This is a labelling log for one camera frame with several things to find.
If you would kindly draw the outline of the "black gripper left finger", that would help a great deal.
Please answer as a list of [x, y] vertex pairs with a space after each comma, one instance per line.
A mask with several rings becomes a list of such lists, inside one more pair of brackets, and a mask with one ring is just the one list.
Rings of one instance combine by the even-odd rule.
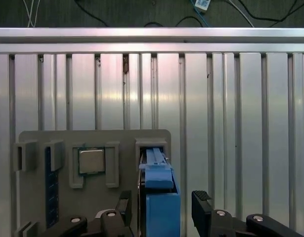
[[42, 237], [132, 237], [131, 191], [123, 191], [115, 209], [100, 213], [88, 221], [86, 217], [72, 215], [59, 220], [40, 234]]

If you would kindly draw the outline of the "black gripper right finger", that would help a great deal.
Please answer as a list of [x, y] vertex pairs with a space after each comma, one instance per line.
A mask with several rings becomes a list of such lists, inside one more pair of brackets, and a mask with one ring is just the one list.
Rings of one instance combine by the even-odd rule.
[[301, 234], [262, 214], [242, 221], [229, 212], [213, 209], [205, 191], [193, 191], [192, 219], [201, 237], [300, 237]]

